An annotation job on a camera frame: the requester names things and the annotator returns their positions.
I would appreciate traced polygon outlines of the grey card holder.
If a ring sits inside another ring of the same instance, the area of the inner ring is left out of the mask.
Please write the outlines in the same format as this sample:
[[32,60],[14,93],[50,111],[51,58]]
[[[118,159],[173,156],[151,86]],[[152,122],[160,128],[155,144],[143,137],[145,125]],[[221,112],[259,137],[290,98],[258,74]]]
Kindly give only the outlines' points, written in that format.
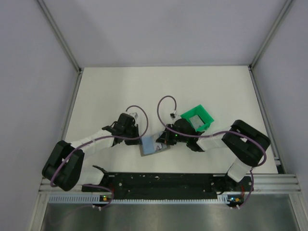
[[160,153],[160,152],[155,151],[154,145],[157,143],[156,139],[161,134],[162,134],[162,132],[159,132],[159,133],[156,133],[156,134],[153,134],[153,135],[145,135],[141,138],[142,145],[140,147],[140,152],[141,152],[142,157]]

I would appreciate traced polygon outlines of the green plastic bin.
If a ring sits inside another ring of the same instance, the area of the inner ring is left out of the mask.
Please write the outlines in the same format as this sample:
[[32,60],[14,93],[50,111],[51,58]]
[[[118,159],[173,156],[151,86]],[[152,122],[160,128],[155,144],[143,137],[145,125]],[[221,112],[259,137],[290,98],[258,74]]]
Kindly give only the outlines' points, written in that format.
[[214,122],[214,119],[212,118],[212,116],[205,110],[205,108],[201,104],[194,107],[193,109],[181,114],[180,116],[181,116],[181,118],[186,119],[190,123],[189,118],[194,116],[194,115],[199,115],[200,118],[205,123],[202,127],[198,128],[198,129],[195,129],[193,127],[195,129],[195,131],[198,131],[198,132],[205,131]]

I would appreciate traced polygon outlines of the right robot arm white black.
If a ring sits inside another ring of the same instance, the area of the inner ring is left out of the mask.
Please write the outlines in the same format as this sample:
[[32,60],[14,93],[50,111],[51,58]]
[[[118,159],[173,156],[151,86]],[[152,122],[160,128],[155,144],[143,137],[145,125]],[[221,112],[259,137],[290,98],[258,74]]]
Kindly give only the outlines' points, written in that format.
[[242,179],[250,170],[265,163],[266,150],[270,146],[266,135],[242,120],[236,120],[229,129],[206,134],[195,130],[186,119],[178,119],[165,126],[156,142],[170,146],[185,143],[194,152],[229,148],[236,159],[227,171],[224,183],[232,191],[242,185]]

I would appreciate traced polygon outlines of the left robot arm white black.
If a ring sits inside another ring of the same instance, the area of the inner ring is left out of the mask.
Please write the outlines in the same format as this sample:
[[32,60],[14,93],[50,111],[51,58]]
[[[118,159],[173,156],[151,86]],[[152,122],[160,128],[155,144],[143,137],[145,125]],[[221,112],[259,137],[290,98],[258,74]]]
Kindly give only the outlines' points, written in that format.
[[64,191],[71,190],[77,184],[92,184],[99,191],[106,190],[109,179],[104,176],[104,170],[85,167],[84,159],[120,144],[123,137],[139,137],[137,118],[137,113],[122,113],[112,125],[88,137],[73,142],[57,142],[43,167],[42,176]]

